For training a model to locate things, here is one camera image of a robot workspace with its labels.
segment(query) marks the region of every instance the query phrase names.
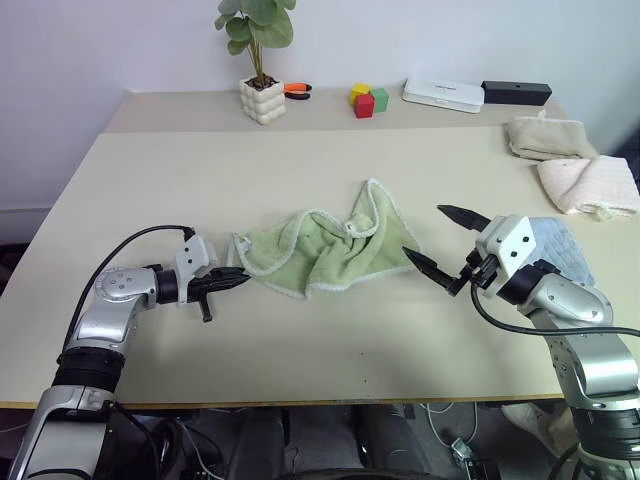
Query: silver robot arm segment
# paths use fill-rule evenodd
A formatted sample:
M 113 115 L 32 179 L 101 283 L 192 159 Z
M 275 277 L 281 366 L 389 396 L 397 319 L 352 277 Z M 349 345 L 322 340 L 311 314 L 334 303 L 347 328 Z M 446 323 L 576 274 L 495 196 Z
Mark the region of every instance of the silver robot arm segment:
M 638 365 L 617 334 L 587 330 L 613 325 L 609 300 L 598 289 L 563 277 L 546 261 L 524 264 L 535 247 L 527 217 L 489 220 L 459 207 L 438 208 L 457 224 L 480 232 L 467 264 L 456 278 L 432 259 L 405 249 L 409 259 L 453 296 L 471 282 L 472 292 L 481 289 L 485 297 L 497 295 L 517 306 L 535 327 L 519 333 L 538 334 L 547 342 L 580 438 L 583 471 L 594 480 L 640 480 Z
M 136 334 L 138 313 L 157 304 L 199 302 L 210 321 L 207 293 L 249 279 L 237 268 L 213 268 L 213 248 L 192 235 L 176 254 L 176 269 L 160 265 L 112 268 L 94 284 L 94 299 L 58 358 L 52 386 L 42 394 L 9 474 L 10 480 L 92 478 L 120 379 Z

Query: white wall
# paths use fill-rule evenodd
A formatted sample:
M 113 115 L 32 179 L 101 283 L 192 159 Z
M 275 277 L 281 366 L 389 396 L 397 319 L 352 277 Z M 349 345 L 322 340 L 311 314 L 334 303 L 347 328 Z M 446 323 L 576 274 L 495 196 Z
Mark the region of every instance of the white wall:
M 249 74 L 213 30 L 215 7 L 3 0 L 0 211 L 51 205 L 125 90 L 222 90 Z M 545 82 L 605 152 L 640 121 L 639 0 L 299 0 L 292 20 L 294 44 L 265 55 L 285 80 Z

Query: yellow cube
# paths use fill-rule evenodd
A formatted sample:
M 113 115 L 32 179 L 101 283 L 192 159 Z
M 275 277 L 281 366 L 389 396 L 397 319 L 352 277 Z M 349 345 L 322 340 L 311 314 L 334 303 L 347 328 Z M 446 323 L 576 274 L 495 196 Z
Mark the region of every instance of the yellow cube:
M 366 95 L 370 91 L 371 87 L 369 85 L 366 85 L 364 83 L 356 83 L 351 89 L 351 95 L 349 95 L 349 103 L 353 105 L 358 95 Z

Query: potted plant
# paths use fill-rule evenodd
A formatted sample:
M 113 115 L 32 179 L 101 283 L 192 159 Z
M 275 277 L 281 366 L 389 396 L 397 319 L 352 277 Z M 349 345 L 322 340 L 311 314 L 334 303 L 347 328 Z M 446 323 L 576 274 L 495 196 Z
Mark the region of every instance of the potted plant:
M 285 112 L 284 84 L 267 75 L 262 65 L 262 48 L 284 48 L 293 40 L 287 10 L 296 0 L 222 0 L 217 30 L 223 27 L 230 37 L 227 50 L 240 55 L 248 50 L 255 76 L 240 80 L 242 110 L 261 125 Z

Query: light blue cloth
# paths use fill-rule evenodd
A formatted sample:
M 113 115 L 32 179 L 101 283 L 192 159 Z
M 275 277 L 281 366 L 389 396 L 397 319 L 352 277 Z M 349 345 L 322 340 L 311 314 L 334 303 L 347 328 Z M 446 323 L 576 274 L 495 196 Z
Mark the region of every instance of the light blue cloth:
M 582 250 L 576 243 L 567 225 L 551 217 L 530 218 L 536 248 L 525 263 L 543 259 L 554 264 L 561 275 L 585 285 L 594 286 L 596 279 L 591 273 Z

